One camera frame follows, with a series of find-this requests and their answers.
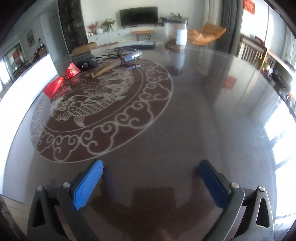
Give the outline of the dark glass display cabinet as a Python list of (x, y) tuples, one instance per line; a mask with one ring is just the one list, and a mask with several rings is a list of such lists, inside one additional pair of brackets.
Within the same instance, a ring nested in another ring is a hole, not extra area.
[(60, 23), (68, 52), (88, 43), (81, 2), (79, 0), (58, 0)]

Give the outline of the green potted plant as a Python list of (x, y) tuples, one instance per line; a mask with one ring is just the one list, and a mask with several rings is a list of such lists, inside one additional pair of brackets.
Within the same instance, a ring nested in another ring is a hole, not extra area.
[(103, 30), (105, 32), (108, 32), (110, 30), (113, 30), (113, 25), (115, 24), (116, 20), (113, 18), (110, 19), (105, 19), (102, 24), (101, 27), (103, 28)]

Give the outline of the black flat television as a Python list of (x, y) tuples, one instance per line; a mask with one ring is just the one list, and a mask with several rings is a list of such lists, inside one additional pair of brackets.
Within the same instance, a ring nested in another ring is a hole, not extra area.
[(122, 27), (136, 25), (151, 25), (158, 23), (158, 7), (139, 7), (119, 11)]

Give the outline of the orange lounge chair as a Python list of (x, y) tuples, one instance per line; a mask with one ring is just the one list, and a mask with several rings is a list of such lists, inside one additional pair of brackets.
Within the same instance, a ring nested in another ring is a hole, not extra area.
[(206, 46), (211, 42), (219, 39), (225, 32), (226, 28), (206, 22), (201, 31), (195, 29), (188, 30), (188, 43), (196, 46)]

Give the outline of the wooden bench with hairpin legs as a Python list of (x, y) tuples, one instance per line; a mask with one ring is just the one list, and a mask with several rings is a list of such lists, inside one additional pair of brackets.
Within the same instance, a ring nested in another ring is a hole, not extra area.
[(144, 34), (144, 35), (147, 36), (148, 40), (151, 40), (152, 39), (152, 34), (155, 34), (155, 33), (156, 33), (155, 30), (143, 30), (143, 31), (133, 31), (132, 32), (133, 35), (136, 35), (137, 42), (140, 39), (140, 35)]

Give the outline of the red gift bag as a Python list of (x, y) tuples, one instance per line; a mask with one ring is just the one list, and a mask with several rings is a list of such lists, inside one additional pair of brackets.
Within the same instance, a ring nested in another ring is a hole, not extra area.
[(66, 69), (65, 74), (57, 77), (49, 84), (47, 84), (46, 87), (43, 89), (43, 92), (48, 98), (51, 99), (66, 80), (73, 78), (80, 72), (81, 70), (74, 63), (71, 63)]

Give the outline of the clear glass jar white lid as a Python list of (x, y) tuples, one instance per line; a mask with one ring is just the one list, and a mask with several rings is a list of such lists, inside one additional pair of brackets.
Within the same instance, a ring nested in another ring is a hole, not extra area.
[(184, 50), (187, 45), (188, 21), (167, 19), (164, 21), (165, 47), (170, 50)]

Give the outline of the white cardboard sorting box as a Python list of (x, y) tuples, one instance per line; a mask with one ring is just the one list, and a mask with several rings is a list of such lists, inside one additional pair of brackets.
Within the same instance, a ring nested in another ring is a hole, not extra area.
[(20, 203), (25, 202), (29, 141), (12, 145), (31, 105), (57, 74), (47, 54), (14, 82), (1, 100), (1, 195)]

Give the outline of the brown cardboard box on floor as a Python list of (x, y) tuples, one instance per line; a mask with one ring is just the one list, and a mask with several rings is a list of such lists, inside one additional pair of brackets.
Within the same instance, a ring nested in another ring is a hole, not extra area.
[(88, 52), (88, 51), (91, 51), (93, 49), (95, 49), (97, 47), (97, 44), (96, 42), (90, 42), (88, 44), (85, 44), (85, 45), (82, 45), (80, 47), (76, 47), (72, 50), (72, 54), (73, 55), (78, 55), (78, 54), (81, 54), (81, 53), (85, 53), (85, 52)]

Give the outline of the white tv cabinet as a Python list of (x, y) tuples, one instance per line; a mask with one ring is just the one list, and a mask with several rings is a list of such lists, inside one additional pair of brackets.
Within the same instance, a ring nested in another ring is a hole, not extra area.
[[(88, 37), (88, 42), (96, 42), (97, 46), (110, 43), (129, 43), (137, 42), (136, 35), (133, 35), (133, 31), (143, 30), (155, 30), (156, 33), (152, 34), (151, 41), (163, 41), (165, 39), (165, 28), (163, 26), (148, 26), (148, 27), (132, 27), (110, 30), (108, 32), (96, 34)], [(140, 41), (148, 41), (147, 36), (140, 35)]]

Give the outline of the red flower vase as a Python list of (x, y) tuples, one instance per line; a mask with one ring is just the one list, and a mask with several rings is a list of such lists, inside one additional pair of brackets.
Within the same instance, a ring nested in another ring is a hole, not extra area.
[(94, 35), (96, 34), (96, 30), (98, 28), (98, 24), (99, 22), (98, 21), (95, 21), (94, 23), (91, 23), (90, 25), (88, 25), (88, 29), (90, 32), (92, 32)]

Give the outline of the silver metal flashlight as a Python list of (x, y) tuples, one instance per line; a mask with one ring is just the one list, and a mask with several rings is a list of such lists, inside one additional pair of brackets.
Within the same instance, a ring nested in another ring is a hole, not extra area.
[(125, 63), (129, 63), (131, 61), (134, 61), (135, 59), (142, 56), (142, 51), (136, 50), (135, 52), (129, 53), (127, 55), (122, 56), (122, 60)]

